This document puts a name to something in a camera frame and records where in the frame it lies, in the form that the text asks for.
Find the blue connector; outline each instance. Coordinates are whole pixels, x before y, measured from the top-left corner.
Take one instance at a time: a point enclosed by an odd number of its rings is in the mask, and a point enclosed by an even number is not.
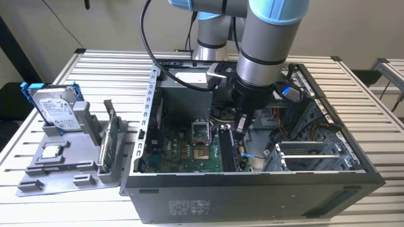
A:
[[[78,84],[76,84],[76,81],[72,82],[70,86],[73,87],[73,89],[76,91],[78,101],[84,101],[80,86],[78,86]]]
[[[242,157],[254,157],[254,155],[250,155],[250,154],[246,154],[246,153],[240,153],[240,155],[241,155]]]
[[[285,95],[288,93],[288,91],[290,90],[290,87],[285,87],[284,91],[282,91],[282,95]]]

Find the open computer tower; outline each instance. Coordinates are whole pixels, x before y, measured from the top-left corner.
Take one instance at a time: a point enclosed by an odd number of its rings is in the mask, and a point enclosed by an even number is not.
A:
[[[204,86],[214,62],[161,63]],[[302,100],[273,93],[238,140],[232,80],[198,92],[152,68],[120,190],[142,223],[330,218],[384,185],[302,64],[292,74]]]

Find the white table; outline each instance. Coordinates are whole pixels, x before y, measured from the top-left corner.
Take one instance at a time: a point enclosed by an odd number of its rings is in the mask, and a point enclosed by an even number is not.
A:
[[[186,53],[156,53],[157,58],[189,58]],[[330,220],[198,223],[189,226],[404,226],[404,125],[341,61],[290,56],[305,64],[386,184]],[[144,52],[92,51],[74,54],[54,84],[80,84],[90,112],[106,119],[102,100],[110,99],[129,121],[126,150],[136,138],[152,61]],[[44,135],[32,111],[0,153],[0,224],[12,226],[141,225],[133,204],[118,188],[18,198],[16,184]]]

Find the circuit board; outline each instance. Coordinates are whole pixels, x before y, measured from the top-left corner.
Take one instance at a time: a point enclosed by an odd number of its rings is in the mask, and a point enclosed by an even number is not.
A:
[[[220,141],[217,130],[212,130],[210,145],[192,143],[190,129],[165,127],[164,151],[149,155],[148,172],[153,173],[218,173],[222,172]],[[238,150],[242,142],[234,141]]]

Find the hard drive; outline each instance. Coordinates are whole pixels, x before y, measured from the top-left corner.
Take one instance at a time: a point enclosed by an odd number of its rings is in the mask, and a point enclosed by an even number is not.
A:
[[[77,101],[84,101],[80,87],[70,85],[21,84],[21,91],[36,107],[46,126],[56,126],[62,131],[80,131],[80,124],[73,114]]]

